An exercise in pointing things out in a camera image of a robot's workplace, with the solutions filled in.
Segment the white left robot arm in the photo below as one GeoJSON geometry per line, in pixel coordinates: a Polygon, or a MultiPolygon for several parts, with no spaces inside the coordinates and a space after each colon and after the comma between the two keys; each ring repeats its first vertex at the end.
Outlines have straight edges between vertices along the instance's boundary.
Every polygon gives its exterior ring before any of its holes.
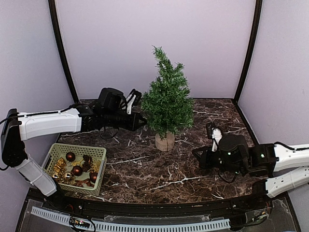
{"type": "Polygon", "coordinates": [[[58,211],[68,207],[68,199],[58,191],[56,182],[26,153],[26,140],[63,132],[99,131],[102,128],[122,128],[136,131],[147,120],[133,112],[142,94],[133,89],[128,97],[114,88],[103,88],[98,99],[90,104],[75,103],[66,109],[38,113],[19,113],[10,109],[0,135],[1,158],[7,167],[15,168],[58,211]]]}

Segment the small green christmas tree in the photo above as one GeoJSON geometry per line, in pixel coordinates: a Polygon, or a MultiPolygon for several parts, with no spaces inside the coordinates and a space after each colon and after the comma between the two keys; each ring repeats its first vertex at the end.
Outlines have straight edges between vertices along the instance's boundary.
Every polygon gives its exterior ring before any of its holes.
{"type": "Polygon", "coordinates": [[[190,87],[184,65],[173,65],[162,47],[153,47],[157,76],[144,93],[141,109],[148,127],[155,132],[155,146],[160,151],[174,147],[175,135],[194,123],[190,87]]]}

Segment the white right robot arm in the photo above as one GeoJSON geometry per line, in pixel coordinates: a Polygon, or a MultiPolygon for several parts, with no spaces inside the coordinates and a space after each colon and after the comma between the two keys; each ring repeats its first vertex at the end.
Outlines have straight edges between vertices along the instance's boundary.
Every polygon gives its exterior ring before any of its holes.
{"type": "Polygon", "coordinates": [[[265,195],[274,198],[309,181],[309,146],[286,145],[281,142],[249,147],[242,135],[229,134],[213,140],[214,148],[192,150],[201,169],[217,168],[234,175],[267,176],[255,182],[246,205],[256,210],[265,195]]]}

